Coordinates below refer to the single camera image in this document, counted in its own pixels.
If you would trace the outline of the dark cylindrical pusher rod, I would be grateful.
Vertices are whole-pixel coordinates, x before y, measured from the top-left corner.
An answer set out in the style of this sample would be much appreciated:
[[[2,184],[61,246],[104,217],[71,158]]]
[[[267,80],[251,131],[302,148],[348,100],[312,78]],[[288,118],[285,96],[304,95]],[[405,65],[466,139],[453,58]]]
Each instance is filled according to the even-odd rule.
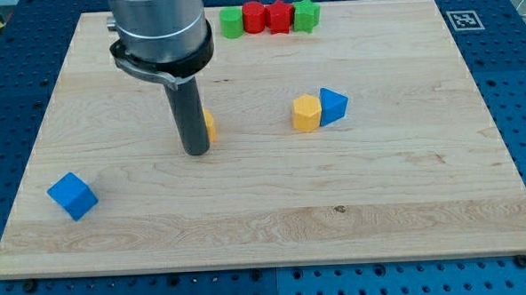
[[[208,138],[202,100],[196,80],[191,77],[176,90],[165,87],[179,138],[188,155],[203,155],[211,145]]]

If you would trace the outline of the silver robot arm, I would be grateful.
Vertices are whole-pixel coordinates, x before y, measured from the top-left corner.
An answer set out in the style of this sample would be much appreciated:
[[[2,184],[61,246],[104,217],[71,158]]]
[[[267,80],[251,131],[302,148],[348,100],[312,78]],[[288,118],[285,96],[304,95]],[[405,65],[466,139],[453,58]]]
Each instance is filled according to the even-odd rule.
[[[203,0],[108,0],[109,26],[118,40],[109,50],[118,68],[161,84],[188,155],[211,145],[195,74],[208,65],[214,42]]]

